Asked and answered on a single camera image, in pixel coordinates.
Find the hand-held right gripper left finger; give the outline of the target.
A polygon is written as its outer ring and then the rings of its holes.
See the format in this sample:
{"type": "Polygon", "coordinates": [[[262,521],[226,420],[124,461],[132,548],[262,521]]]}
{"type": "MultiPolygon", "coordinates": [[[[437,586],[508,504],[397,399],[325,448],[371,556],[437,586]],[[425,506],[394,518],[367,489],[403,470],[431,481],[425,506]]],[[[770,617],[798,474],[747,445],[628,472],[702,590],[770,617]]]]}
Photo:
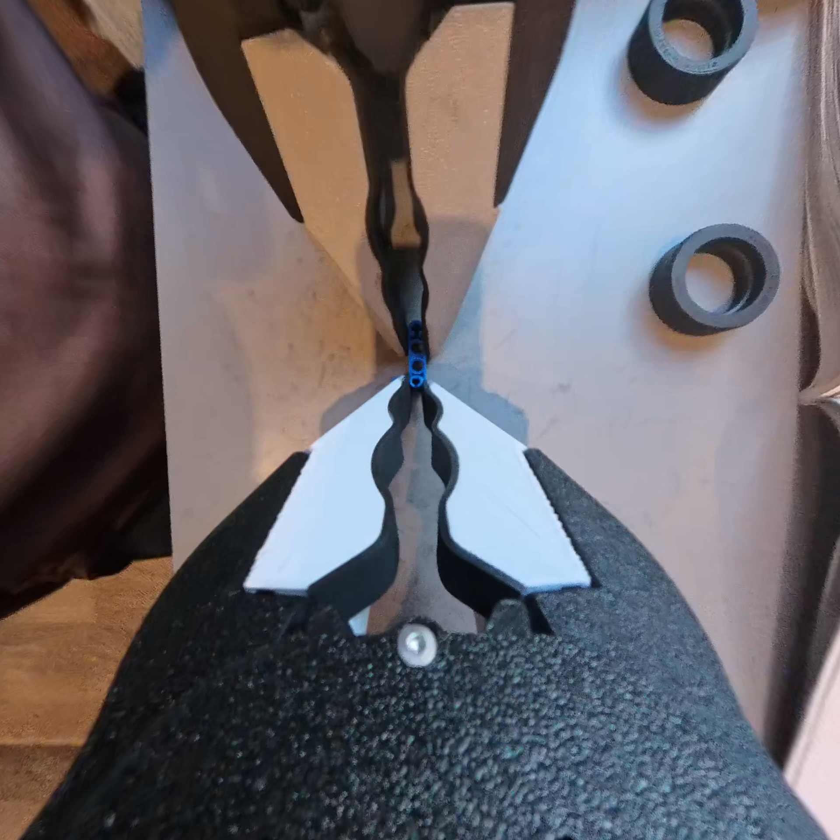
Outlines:
{"type": "Polygon", "coordinates": [[[402,435],[397,377],[310,447],[245,590],[308,597],[349,621],[367,611],[396,578],[402,435]]]}

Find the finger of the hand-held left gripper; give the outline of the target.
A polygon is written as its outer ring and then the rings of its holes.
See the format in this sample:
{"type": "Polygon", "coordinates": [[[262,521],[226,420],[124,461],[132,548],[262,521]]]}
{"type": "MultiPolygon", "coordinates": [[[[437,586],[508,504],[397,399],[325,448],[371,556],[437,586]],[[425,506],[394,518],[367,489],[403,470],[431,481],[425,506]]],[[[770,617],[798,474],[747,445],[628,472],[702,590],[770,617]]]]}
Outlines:
{"type": "Polygon", "coordinates": [[[513,3],[451,7],[406,76],[413,183],[427,220],[430,350],[441,351],[494,227],[513,3]]]}
{"type": "Polygon", "coordinates": [[[368,237],[370,182],[349,79],[294,30],[241,46],[307,231],[383,340],[404,354],[368,237]]]}

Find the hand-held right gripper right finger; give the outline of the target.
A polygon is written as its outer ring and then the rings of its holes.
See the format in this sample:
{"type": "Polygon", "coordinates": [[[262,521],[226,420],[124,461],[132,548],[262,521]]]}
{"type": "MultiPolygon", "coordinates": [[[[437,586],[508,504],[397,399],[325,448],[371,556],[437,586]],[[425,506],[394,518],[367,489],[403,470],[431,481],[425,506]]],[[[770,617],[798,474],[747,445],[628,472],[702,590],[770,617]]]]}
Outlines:
{"type": "Polygon", "coordinates": [[[444,492],[437,571],[444,588],[490,617],[500,602],[589,589],[592,576],[529,462],[531,451],[427,381],[423,419],[444,492]]]}

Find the blue L-shaped beam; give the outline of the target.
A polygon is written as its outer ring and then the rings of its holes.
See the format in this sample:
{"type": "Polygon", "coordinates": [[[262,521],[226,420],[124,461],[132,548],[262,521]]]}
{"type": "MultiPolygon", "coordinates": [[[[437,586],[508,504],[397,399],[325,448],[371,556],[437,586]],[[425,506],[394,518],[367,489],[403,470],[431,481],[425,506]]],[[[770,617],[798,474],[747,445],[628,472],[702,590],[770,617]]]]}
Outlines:
{"type": "Polygon", "coordinates": [[[421,320],[407,326],[407,380],[414,391],[422,390],[427,381],[427,340],[421,320]]]}

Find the black rubber tyre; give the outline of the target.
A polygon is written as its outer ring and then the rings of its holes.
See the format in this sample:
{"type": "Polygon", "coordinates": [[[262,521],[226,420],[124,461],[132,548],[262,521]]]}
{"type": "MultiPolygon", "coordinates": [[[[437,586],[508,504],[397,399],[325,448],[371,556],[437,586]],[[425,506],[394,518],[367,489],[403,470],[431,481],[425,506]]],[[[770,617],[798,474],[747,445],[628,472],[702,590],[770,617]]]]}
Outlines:
{"type": "Polygon", "coordinates": [[[781,263],[769,240],[740,224],[701,228],[665,253],[648,284],[650,304],[659,320],[682,335],[707,337],[741,329],[760,317],[781,284],[781,263]],[[729,268],[732,291],[726,304],[702,307],[687,285],[690,261],[713,256],[729,268]]]}
{"type": "Polygon", "coordinates": [[[628,43],[629,72],[638,89],[656,102],[697,102],[746,56],[758,25],[755,1],[651,1],[628,43]],[[694,23],[708,34],[709,58],[689,58],[670,43],[665,25],[676,20],[694,23]]]}

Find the grey desk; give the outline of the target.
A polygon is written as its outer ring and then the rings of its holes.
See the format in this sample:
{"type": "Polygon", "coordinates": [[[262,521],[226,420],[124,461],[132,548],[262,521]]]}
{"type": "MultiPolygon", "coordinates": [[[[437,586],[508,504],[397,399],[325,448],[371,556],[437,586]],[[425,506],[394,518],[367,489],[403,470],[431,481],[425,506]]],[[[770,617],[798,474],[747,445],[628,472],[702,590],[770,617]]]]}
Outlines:
{"type": "MultiPolygon", "coordinates": [[[[541,449],[647,546],[782,751],[795,548],[807,2],[759,2],[745,59],[671,110],[629,79],[645,2],[581,2],[432,376],[541,449]],[[667,329],[648,277],[711,224],[766,237],[769,309],[667,329]]],[[[395,369],[226,125],[172,12],[143,2],[173,562],[395,369]]]]}

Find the open instruction booklet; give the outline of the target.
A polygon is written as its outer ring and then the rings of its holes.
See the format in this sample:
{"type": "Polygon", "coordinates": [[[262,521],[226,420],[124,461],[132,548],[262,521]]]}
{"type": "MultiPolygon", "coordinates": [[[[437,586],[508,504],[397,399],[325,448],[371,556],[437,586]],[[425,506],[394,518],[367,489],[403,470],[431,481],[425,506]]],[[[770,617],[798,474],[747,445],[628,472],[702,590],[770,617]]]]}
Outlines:
{"type": "Polygon", "coordinates": [[[823,715],[838,631],[839,115],[838,2],[805,2],[799,439],[795,535],[803,581],[795,602],[784,771],[795,779],[823,715]]]}

